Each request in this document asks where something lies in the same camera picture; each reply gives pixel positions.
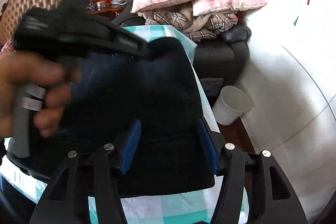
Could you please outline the left hand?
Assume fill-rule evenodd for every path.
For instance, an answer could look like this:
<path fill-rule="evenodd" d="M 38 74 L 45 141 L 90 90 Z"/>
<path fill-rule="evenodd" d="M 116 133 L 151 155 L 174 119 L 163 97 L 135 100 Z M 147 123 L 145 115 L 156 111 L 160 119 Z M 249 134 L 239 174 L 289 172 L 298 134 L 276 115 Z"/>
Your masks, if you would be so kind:
<path fill-rule="evenodd" d="M 11 137 L 13 104 L 21 84 L 33 83 L 48 87 L 46 108 L 35 114 L 34 123 L 42 136 L 54 133 L 70 99 L 70 83 L 80 80 L 80 69 L 65 71 L 58 63 L 47 61 L 34 53 L 5 52 L 1 54 L 1 139 Z"/>

